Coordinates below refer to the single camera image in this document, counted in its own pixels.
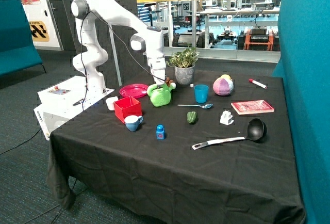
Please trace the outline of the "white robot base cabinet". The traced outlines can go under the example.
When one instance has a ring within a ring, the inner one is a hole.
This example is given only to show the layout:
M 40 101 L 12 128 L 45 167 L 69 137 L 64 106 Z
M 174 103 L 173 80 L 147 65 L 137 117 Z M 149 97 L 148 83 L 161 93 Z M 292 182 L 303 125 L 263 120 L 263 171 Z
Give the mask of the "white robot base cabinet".
M 100 92 L 86 90 L 86 78 L 74 76 L 38 92 L 41 104 L 34 109 L 46 140 L 50 134 L 93 104 L 113 92 L 101 88 Z

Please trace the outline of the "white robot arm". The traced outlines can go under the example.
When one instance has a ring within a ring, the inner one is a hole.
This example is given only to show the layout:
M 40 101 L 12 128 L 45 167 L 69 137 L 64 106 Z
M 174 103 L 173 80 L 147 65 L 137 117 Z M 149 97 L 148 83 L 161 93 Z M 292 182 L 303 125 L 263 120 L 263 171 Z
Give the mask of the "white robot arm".
M 96 69 L 108 60 L 108 53 L 97 39 L 97 18 L 108 25 L 133 28 L 136 34 L 130 39 L 131 48 L 147 56 L 147 64 L 155 83 L 159 86 L 164 84 L 166 63 L 163 34 L 159 27 L 146 25 L 115 0 L 73 0 L 71 10 L 75 17 L 78 41 L 87 49 L 74 57 L 73 65 L 86 76 L 88 93 L 97 95 L 106 91 L 104 76 Z

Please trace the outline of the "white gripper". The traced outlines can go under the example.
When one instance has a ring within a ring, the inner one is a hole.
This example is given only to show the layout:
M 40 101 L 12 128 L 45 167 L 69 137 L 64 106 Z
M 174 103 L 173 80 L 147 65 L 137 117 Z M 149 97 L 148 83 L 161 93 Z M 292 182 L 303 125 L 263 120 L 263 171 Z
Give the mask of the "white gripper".
M 166 79 L 166 62 L 164 57 L 148 58 L 147 64 L 150 68 L 151 75 L 156 84 L 164 84 Z

